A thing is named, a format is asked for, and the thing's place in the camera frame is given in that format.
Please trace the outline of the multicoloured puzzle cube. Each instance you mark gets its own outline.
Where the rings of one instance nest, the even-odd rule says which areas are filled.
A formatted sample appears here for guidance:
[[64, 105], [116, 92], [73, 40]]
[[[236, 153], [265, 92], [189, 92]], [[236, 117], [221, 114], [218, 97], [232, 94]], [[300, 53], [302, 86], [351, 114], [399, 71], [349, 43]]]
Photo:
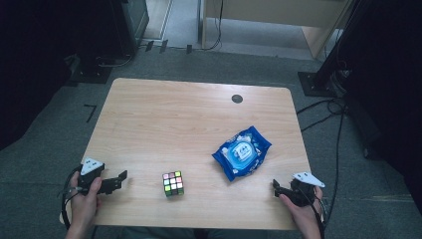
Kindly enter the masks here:
[[163, 190], [167, 197], [184, 194], [184, 183], [180, 170], [162, 174]]

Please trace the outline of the light wooden cabinet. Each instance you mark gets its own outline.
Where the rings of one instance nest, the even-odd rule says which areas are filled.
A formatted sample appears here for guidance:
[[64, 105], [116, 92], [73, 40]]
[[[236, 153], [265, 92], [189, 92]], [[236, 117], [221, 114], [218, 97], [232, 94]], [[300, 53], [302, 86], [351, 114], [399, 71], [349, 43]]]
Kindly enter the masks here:
[[223, 19], [301, 26], [316, 59], [336, 28], [349, 16], [355, 0], [200, 0], [201, 47], [205, 47], [207, 19]]

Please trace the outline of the black cabinet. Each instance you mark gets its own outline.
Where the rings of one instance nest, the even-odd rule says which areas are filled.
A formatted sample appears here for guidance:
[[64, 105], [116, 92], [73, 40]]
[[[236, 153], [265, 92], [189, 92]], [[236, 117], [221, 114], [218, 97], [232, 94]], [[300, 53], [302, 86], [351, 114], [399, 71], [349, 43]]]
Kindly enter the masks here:
[[110, 0], [119, 51], [133, 56], [143, 38], [149, 15], [146, 0]]

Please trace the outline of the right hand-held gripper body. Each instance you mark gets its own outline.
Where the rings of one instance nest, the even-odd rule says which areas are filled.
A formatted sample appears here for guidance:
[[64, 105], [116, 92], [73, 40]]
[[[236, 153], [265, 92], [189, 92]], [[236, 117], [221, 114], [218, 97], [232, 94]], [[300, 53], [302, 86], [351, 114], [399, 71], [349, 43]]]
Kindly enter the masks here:
[[316, 186], [324, 188], [325, 184], [310, 172], [294, 173], [291, 181], [292, 202], [300, 207], [313, 204], [316, 199]]

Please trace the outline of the person's left hand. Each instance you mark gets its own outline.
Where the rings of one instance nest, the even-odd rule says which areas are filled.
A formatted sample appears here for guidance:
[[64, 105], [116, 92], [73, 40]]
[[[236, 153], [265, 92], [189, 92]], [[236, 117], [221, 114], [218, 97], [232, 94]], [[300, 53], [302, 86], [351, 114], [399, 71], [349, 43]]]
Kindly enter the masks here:
[[96, 177], [92, 182], [87, 195], [75, 195], [72, 198], [72, 223], [69, 229], [73, 234], [83, 234], [94, 222], [101, 200], [98, 192], [102, 186], [102, 179]]

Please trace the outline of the dark curtain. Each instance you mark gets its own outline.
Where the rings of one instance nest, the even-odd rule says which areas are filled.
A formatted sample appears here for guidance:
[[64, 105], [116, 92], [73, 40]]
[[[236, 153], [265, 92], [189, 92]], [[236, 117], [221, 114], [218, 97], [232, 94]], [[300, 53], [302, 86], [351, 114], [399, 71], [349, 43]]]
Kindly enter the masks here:
[[67, 59], [96, 65], [88, 33], [106, 0], [0, 0], [0, 150], [21, 138], [70, 79]]
[[403, 175], [422, 213], [422, 0], [362, 0], [344, 47], [349, 95], [375, 132], [369, 150]]

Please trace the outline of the person's right hand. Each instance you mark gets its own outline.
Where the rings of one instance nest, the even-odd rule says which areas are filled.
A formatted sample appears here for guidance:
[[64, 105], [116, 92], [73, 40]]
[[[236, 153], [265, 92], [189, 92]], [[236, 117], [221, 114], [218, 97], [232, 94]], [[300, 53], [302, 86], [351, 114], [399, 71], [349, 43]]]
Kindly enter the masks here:
[[299, 207], [285, 195], [281, 195], [279, 198], [290, 211], [293, 221], [296, 223], [301, 233], [311, 229], [319, 231], [316, 214], [321, 215], [321, 206], [317, 199], [314, 201], [314, 206]]

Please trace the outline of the blue wet wipes pack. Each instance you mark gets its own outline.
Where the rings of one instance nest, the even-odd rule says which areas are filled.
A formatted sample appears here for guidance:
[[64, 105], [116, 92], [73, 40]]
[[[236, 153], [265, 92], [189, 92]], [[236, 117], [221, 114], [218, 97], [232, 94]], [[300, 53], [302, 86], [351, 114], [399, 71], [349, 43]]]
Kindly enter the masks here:
[[272, 144], [251, 125], [227, 139], [213, 154], [229, 181], [253, 173]]

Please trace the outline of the black flat stand base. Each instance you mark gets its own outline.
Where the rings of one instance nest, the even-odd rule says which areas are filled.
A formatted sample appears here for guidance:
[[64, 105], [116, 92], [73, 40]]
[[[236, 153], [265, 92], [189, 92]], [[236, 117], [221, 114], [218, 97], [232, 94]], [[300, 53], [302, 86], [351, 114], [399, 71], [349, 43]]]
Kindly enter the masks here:
[[102, 66], [96, 57], [75, 56], [76, 64], [69, 84], [105, 84], [111, 73], [110, 67]]

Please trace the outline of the person's dark trousers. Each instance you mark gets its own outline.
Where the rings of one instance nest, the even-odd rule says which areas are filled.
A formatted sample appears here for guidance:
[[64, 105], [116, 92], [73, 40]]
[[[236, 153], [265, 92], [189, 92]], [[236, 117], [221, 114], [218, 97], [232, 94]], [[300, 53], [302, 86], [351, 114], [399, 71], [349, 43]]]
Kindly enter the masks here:
[[124, 227], [119, 239], [268, 239], [266, 230]]

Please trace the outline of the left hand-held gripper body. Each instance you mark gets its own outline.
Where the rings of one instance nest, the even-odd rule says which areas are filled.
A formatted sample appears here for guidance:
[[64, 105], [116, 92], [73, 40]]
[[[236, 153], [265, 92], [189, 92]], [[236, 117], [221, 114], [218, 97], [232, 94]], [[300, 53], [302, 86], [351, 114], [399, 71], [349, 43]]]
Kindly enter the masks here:
[[82, 164], [78, 181], [78, 187], [80, 188], [81, 194], [88, 194], [91, 188], [91, 184], [97, 177], [101, 176], [104, 169], [105, 164], [103, 162], [97, 161], [90, 157], [85, 159], [84, 163]]

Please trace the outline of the black square stand base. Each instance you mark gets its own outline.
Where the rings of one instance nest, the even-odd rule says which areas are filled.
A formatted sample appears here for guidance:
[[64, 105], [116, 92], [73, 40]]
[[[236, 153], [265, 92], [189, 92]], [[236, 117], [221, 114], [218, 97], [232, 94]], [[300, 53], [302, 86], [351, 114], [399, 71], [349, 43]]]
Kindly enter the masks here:
[[336, 92], [329, 77], [324, 77], [320, 73], [309, 72], [298, 72], [298, 77], [307, 97], [336, 97]]

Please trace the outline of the black metal stand post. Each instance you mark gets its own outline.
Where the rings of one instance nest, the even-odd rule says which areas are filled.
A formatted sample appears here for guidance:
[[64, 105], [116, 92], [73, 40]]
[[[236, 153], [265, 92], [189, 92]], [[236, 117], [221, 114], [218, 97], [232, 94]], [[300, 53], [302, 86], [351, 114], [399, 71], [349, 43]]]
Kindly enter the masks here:
[[361, 19], [361, 8], [364, 5], [364, 2], [365, 0], [355, 0], [351, 14], [348, 17], [346, 25], [343, 29], [342, 35], [336, 41], [327, 59], [316, 72], [314, 84], [317, 88], [324, 88], [327, 85], [332, 72], [347, 67], [347, 61], [344, 58], [345, 52], [348, 49], [347, 43], [351, 40], [351, 35], [353, 34]]

